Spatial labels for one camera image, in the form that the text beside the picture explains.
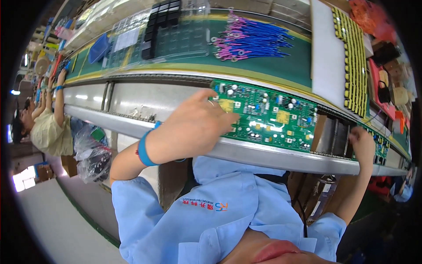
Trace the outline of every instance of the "dark hair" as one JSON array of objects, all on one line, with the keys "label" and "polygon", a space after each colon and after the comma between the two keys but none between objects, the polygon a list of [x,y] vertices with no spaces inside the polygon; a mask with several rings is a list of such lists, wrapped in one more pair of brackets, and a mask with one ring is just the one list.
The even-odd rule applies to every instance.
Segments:
[{"label": "dark hair", "polygon": [[23,122],[19,119],[19,115],[12,119],[12,124],[10,128],[12,140],[14,144],[21,143],[22,138],[26,137],[28,133],[22,135],[22,130],[24,129]]},{"label": "dark hair", "polygon": [[25,104],[24,104],[24,109],[25,110],[28,110],[28,108],[29,108],[29,106],[31,105],[31,100],[28,98],[26,101],[25,101]]}]

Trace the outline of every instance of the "blue wristband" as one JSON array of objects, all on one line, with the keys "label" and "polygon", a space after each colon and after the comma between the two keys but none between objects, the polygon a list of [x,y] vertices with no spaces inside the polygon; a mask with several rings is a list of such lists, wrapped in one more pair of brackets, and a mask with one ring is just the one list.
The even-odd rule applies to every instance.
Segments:
[{"label": "blue wristband", "polygon": [[138,144],[138,151],[137,154],[139,156],[139,159],[141,160],[141,162],[145,165],[145,166],[158,166],[159,164],[155,164],[154,162],[152,162],[149,157],[148,154],[146,153],[146,149],[145,149],[145,138],[146,136],[153,131],[154,129],[156,129],[157,127],[159,127],[161,125],[161,122],[158,121],[157,123],[155,123],[155,127],[153,129],[151,129],[150,131],[146,132],[145,135],[141,138],[141,140],[139,141]]}]

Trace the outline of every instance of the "beige shirt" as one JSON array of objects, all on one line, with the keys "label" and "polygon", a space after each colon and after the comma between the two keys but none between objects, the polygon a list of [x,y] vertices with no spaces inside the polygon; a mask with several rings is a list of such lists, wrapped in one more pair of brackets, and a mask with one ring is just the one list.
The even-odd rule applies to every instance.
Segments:
[{"label": "beige shirt", "polygon": [[54,118],[54,113],[46,108],[34,122],[35,125],[30,133],[34,146],[52,156],[73,155],[69,116],[65,115],[63,125],[60,127]]}]

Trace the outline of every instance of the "clear plastic tray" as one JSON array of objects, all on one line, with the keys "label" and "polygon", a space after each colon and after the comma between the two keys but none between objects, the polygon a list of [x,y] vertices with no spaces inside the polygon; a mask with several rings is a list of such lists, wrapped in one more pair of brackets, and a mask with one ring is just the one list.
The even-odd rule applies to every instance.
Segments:
[{"label": "clear plastic tray", "polygon": [[209,54],[210,31],[207,0],[182,0],[179,24],[159,28],[155,58],[143,60],[141,51],[150,8],[131,15],[113,26],[112,48],[103,61],[104,74],[136,68],[148,63],[159,63]]}]

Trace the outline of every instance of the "clear plastic bag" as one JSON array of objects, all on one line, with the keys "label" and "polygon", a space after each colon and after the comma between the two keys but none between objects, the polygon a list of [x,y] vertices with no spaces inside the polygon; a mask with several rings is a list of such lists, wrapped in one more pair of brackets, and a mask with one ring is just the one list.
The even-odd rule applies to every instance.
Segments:
[{"label": "clear plastic bag", "polygon": [[92,149],[91,155],[76,166],[79,177],[85,182],[107,179],[111,168],[111,150],[105,146]]},{"label": "clear plastic bag", "polygon": [[74,147],[73,149],[76,152],[75,159],[81,161],[88,158],[91,154],[87,155],[89,150],[92,150],[96,147],[102,146],[101,143],[96,141],[92,136],[92,127],[90,125],[84,125],[82,129],[75,135]]},{"label": "clear plastic bag", "polygon": [[111,149],[96,141],[89,125],[75,135],[75,159],[80,161],[77,170],[79,177],[85,182],[96,182],[107,179],[111,167]]}]

